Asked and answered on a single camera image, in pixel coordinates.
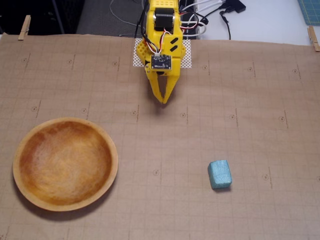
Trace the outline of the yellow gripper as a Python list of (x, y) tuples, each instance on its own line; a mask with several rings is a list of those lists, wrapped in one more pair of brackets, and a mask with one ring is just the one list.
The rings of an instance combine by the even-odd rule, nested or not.
[[(136, 54), (144, 65), (154, 97), (167, 104), (179, 80), (181, 61), (186, 54), (183, 38), (168, 31), (157, 31), (153, 44), (144, 38), (138, 43)], [(159, 87), (159, 75), (167, 76), (164, 97)]]

